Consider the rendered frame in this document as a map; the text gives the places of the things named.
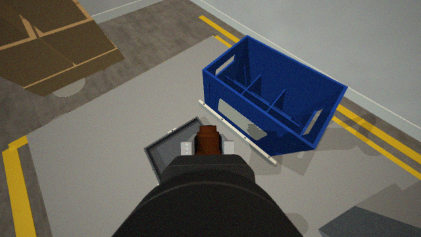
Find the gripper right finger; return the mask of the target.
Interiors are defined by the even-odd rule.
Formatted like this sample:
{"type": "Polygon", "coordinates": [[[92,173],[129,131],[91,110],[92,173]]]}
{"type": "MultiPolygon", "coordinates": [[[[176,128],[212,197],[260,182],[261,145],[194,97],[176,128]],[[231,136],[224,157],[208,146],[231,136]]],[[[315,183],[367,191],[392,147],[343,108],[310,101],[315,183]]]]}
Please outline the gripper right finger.
{"type": "Polygon", "coordinates": [[[228,140],[223,134],[219,134],[219,150],[223,155],[235,154],[235,142],[228,140]]]}

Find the brown glass bottle with white label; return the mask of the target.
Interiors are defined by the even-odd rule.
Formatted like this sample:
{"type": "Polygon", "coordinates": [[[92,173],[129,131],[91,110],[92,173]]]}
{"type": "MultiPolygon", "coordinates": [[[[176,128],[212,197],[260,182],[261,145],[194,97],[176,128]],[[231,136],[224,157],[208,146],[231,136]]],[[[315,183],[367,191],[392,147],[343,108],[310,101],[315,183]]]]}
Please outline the brown glass bottle with white label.
{"type": "Polygon", "coordinates": [[[219,132],[215,125],[199,126],[197,153],[194,155],[222,155],[219,150],[219,132]]]}

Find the blue divided crate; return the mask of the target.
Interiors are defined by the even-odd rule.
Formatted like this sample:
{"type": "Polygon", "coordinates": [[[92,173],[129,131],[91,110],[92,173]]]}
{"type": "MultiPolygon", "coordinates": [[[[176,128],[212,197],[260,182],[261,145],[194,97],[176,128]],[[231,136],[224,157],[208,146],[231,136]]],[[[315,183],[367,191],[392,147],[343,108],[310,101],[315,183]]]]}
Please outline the blue divided crate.
{"type": "Polygon", "coordinates": [[[248,35],[202,72],[205,104],[269,156],[315,150],[348,88],[248,35]]]}

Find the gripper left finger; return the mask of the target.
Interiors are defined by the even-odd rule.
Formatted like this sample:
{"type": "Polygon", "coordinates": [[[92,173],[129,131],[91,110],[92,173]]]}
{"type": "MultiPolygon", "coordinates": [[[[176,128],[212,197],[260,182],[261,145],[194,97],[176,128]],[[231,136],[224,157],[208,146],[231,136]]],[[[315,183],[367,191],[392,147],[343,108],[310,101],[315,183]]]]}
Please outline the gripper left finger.
{"type": "Polygon", "coordinates": [[[194,134],[188,141],[181,142],[181,155],[194,155],[197,153],[197,135],[194,134]]]}

